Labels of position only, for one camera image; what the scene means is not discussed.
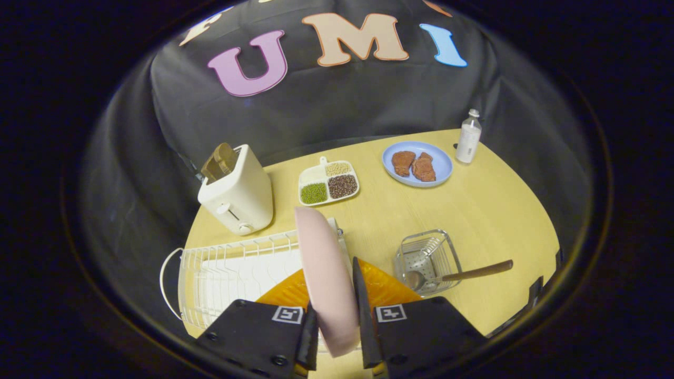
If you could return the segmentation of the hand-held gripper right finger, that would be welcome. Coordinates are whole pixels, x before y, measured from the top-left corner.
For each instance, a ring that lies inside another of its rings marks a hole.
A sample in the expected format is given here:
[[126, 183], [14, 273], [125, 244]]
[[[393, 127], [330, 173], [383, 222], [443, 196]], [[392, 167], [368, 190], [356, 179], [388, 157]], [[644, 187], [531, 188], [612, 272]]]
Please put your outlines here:
[[430, 377], [431, 370], [455, 364], [487, 343], [444, 297], [371, 305], [364, 262], [358, 257], [352, 259], [352, 282], [362, 364], [375, 378]]

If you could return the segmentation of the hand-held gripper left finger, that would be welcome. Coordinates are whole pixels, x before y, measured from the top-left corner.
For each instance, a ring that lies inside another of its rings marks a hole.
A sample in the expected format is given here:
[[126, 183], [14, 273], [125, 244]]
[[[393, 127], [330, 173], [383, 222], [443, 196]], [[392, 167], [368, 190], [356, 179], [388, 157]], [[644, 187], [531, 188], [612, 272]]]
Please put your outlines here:
[[276, 304], [234, 300], [196, 345], [251, 378], [306, 378], [317, 369], [318, 314], [303, 271], [270, 290]]

